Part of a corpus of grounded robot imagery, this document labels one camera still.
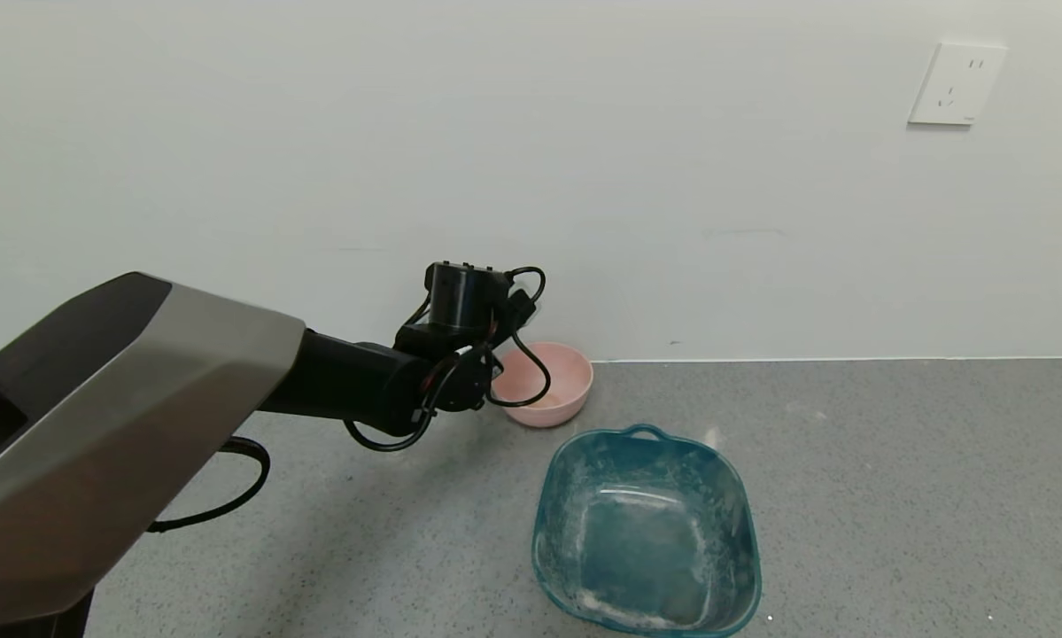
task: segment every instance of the speckled floor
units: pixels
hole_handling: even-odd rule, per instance
[[[740,635],[1062,635],[1062,360],[606,364],[556,431],[486,409],[404,453],[257,415],[243,433],[275,461],[263,492],[147,534],[88,635],[619,635],[547,601],[531,525],[559,445],[637,420],[744,478],[765,592]],[[168,514],[253,478],[218,458]]]

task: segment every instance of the black wire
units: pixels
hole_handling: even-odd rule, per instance
[[[542,391],[538,391],[538,394],[531,396],[530,399],[502,400],[502,399],[496,399],[495,395],[491,393],[491,386],[489,386],[487,400],[490,400],[490,402],[492,403],[499,404],[499,407],[503,408],[523,408],[526,407],[527,404],[536,402],[536,400],[539,400],[542,399],[542,397],[547,396],[547,392],[550,392],[550,370],[547,370],[547,366],[542,362],[542,359],[538,359],[538,356],[536,356],[534,351],[531,351],[530,347],[527,347],[526,344],[523,343],[523,340],[519,339],[518,330],[511,331],[511,340],[513,340],[515,345],[519,347],[519,350],[523,350],[523,355],[527,355],[527,358],[531,359],[531,362],[533,362],[535,366],[538,366],[539,370],[542,370],[542,376],[543,376]]]
[[[193,514],[193,516],[190,517],[173,518],[173,520],[170,521],[153,521],[152,524],[149,525],[149,532],[154,534],[173,532],[174,529],[210,521],[212,518],[222,517],[223,514],[227,514],[243,503],[246,503],[246,501],[251,501],[253,496],[259,494],[259,489],[262,489],[263,483],[267,482],[267,476],[271,472],[271,455],[270,453],[267,453],[267,448],[263,448],[262,445],[259,445],[250,438],[234,436],[227,439],[227,443],[224,443],[219,451],[226,453],[239,453],[240,456],[247,456],[258,461],[259,477],[255,480],[255,484],[251,485],[251,487],[249,487],[243,494],[240,494],[240,496],[236,496],[230,501],[227,501],[227,503],[224,503],[219,507],[212,507],[211,510],[208,510],[208,512]]]
[[[425,312],[429,311],[429,301],[432,301],[432,293],[424,295],[424,301],[421,303],[421,307],[416,308],[416,312],[413,312],[409,318],[405,320],[405,324],[416,324],[421,321],[421,316],[424,316]]]
[[[463,355],[457,359],[457,363],[453,363],[448,373],[442,377],[441,383],[436,384],[435,391],[426,397],[425,402],[421,407],[421,410],[423,411],[421,424],[417,425],[416,432],[410,433],[408,438],[397,441],[396,443],[377,443],[376,441],[367,438],[363,435],[363,433],[358,431],[357,424],[349,419],[343,420],[345,424],[345,430],[349,433],[349,436],[354,437],[354,441],[357,441],[357,443],[361,445],[362,448],[372,449],[374,452],[399,452],[401,449],[409,448],[409,446],[412,446],[414,443],[419,441],[421,437],[424,436],[424,433],[428,431],[429,424],[432,423],[432,416],[436,412],[436,400],[441,399],[441,393],[445,391],[445,385],[448,384],[448,380],[452,378],[457,370],[459,370],[462,363],[479,357],[481,351],[485,350],[487,350],[486,344],[477,344],[472,347],[470,350],[463,352]]]
[[[537,265],[524,265],[523,268],[515,268],[514,271],[507,271],[506,275],[510,279],[514,280],[515,277],[518,277],[518,275],[527,275],[530,274],[530,272],[534,272],[535,275],[538,275],[538,290],[535,291],[534,295],[531,295],[531,301],[537,303],[538,298],[542,297],[542,292],[547,290],[547,274],[542,271],[542,268],[538,268]]]

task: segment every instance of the wall socket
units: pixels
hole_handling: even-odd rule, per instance
[[[940,45],[931,57],[931,66],[908,121],[914,124],[975,124],[1006,56],[1005,47]]]

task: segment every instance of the white wall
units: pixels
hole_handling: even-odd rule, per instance
[[[595,358],[1062,356],[1062,0],[132,4],[0,3],[0,345],[133,270],[390,340],[451,259]]]

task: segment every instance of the teal plastic tub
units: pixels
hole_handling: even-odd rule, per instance
[[[562,609],[653,637],[732,635],[763,589],[739,475],[649,425],[580,433],[554,453],[531,561]]]

